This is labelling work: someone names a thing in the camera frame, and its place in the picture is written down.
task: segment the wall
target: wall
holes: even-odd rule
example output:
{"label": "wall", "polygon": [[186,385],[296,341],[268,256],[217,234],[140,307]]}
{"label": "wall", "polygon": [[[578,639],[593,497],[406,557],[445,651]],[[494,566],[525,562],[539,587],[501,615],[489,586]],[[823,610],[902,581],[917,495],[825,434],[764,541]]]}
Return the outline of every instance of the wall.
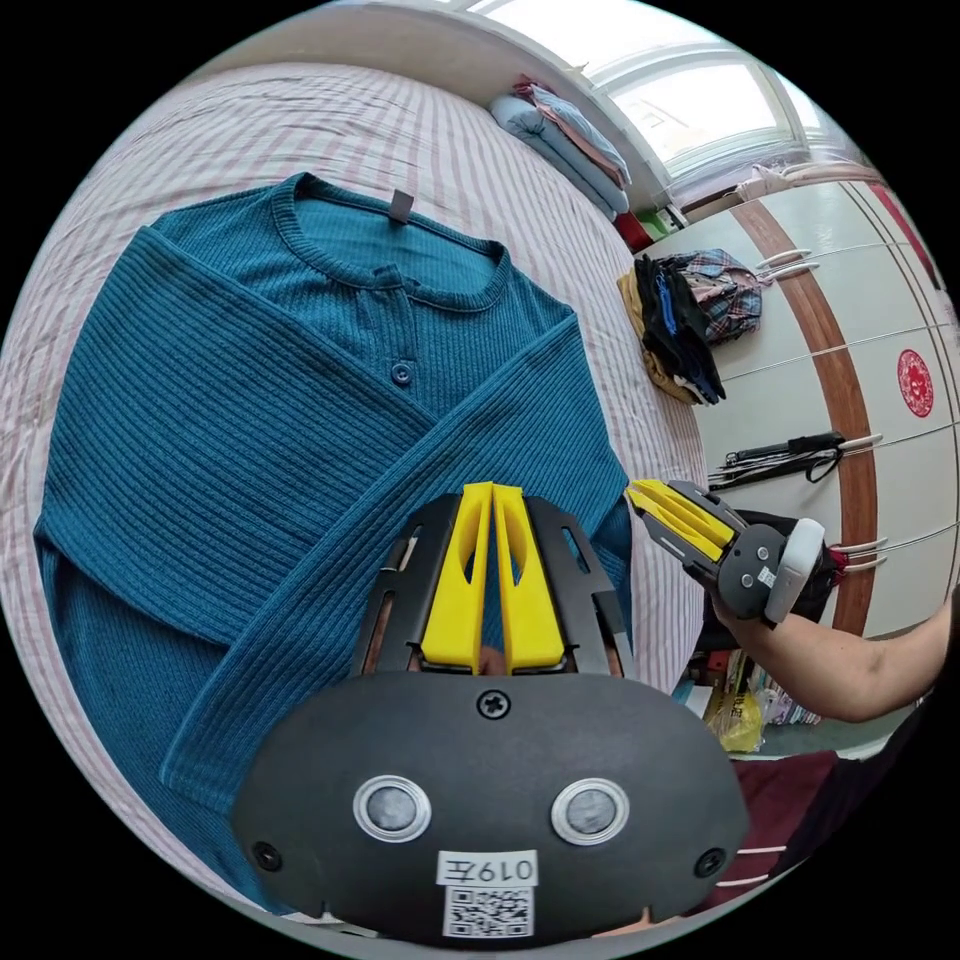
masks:
{"label": "wall", "polygon": [[569,100],[622,154],[633,179],[633,210],[668,202],[665,182],[642,152],[629,120],[543,47],[473,14],[388,3],[330,5],[286,20],[214,58],[186,82],[264,63],[370,67],[448,90],[486,108],[526,73]]}

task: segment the yellow bag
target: yellow bag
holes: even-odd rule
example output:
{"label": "yellow bag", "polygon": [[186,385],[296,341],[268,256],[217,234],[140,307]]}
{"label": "yellow bag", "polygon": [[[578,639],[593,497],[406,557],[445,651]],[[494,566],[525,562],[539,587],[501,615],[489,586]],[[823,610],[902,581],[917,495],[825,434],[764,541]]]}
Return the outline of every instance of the yellow bag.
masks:
{"label": "yellow bag", "polygon": [[749,691],[717,690],[704,720],[728,753],[756,753],[763,744],[764,710]]}

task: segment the striped bedsheet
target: striped bedsheet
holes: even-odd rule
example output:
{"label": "striped bedsheet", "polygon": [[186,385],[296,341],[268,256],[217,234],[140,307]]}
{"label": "striped bedsheet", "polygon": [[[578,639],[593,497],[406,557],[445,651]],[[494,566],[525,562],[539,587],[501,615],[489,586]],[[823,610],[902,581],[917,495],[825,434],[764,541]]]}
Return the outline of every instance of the striped bedsheet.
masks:
{"label": "striped bedsheet", "polygon": [[[0,597],[37,699],[104,801],[190,879],[239,899],[119,775],[71,689],[51,634],[31,532],[60,384],[77,333],[134,232],[163,212],[299,171],[372,196],[394,189],[517,266],[578,313],[610,441],[631,476],[703,483],[692,411],[643,370],[616,280],[631,256],[598,210],[479,107],[353,67],[245,68],[174,90],[81,184],[44,243],[0,354]],[[671,690],[702,617],[698,590],[635,521],[633,624],[641,679]],[[638,736],[644,731],[637,731]]]}

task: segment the plastic bag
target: plastic bag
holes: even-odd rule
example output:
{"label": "plastic bag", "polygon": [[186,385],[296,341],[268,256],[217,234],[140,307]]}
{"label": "plastic bag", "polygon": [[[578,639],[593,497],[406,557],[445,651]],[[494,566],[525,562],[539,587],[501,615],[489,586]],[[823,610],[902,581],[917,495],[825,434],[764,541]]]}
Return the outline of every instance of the plastic bag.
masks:
{"label": "plastic bag", "polygon": [[772,706],[769,691],[717,690],[704,720],[728,753],[756,753]]}

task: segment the ribbed knit sweater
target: ribbed knit sweater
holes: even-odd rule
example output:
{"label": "ribbed knit sweater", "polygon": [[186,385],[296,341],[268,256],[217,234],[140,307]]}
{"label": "ribbed knit sweater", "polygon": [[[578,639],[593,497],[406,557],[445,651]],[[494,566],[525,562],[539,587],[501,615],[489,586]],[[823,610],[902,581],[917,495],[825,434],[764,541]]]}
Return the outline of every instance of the ribbed knit sweater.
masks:
{"label": "ribbed knit sweater", "polygon": [[[545,497],[629,612],[626,477],[576,316],[502,245],[386,210],[302,174],[141,229],[71,356],[36,527],[104,748],[274,912],[233,798],[267,731],[347,675],[414,509],[478,481]],[[496,602],[484,640],[502,642]]]}

